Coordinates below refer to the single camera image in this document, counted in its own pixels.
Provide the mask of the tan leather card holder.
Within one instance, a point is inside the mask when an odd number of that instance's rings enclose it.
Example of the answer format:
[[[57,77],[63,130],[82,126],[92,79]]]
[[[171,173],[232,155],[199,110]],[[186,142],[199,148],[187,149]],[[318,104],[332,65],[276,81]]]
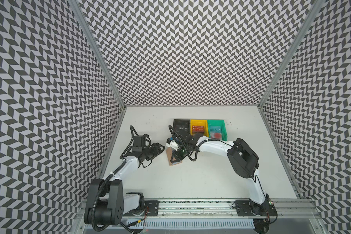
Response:
[[[167,148],[167,149],[166,149],[166,155],[167,155],[167,158],[168,158],[169,166],[174,166],[174,165],[177,165],[177,164],[182,163],[182,161],[180,161],[180,162],[178,162],[178,163],[171,163],[171,162],[170,162],[172,150],[173,150],[172,148]]]

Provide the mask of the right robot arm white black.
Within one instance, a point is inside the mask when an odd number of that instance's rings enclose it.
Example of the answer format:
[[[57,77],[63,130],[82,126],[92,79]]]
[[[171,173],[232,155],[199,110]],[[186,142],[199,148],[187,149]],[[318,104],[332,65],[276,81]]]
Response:
[[[167,139],[166,146],[172,149],[171,162],[180,162],[184,158],[195,162],[200,152],[227,157],[233,171],[245,179],[249,191],[248,207],[252,215],[267,219],[278,216],[273,201],[259,179],[259,157],[243,139],[224,141],[202,134],[191,135],[184,130],[176,131],[170,125],[168,127],[171,137]]]

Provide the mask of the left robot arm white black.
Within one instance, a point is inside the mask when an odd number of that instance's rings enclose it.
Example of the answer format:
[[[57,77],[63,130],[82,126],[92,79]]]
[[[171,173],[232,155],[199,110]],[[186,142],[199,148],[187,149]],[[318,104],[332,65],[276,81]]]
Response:
[[[130,132],[130,142],[120,156],[121,164],[105,178],[93,180],[89,186],[84,223],[90,224],[96,232],[102,232],[111,225],[121,225],[134,233],[122,223],[122,217],[125,214],[147,216],[149,212],[143,193],[125,194],[123,183],[145,161],[152,162],[162,154],[165,146],[152,143],[148,134],[139,135],[133,126],[130,126]]]

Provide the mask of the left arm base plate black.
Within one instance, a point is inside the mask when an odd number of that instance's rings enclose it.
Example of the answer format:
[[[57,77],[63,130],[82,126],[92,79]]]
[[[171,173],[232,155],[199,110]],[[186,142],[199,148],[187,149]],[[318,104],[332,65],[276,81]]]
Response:
[[[145,200],[140,201],[139,206],[136,209],[132,209],[126,212],[123,217],[126,216],[158,216],[159,211],[159,200]]]

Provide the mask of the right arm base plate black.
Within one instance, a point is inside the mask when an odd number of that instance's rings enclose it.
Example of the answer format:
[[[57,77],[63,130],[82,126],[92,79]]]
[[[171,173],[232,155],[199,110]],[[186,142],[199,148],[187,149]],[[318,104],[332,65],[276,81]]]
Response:
[[[271,200],[265,200],[261,205],[251,200],[236,200],[232,207],[237,211],[238,216],[276,217],[278,215],[274,202]]]

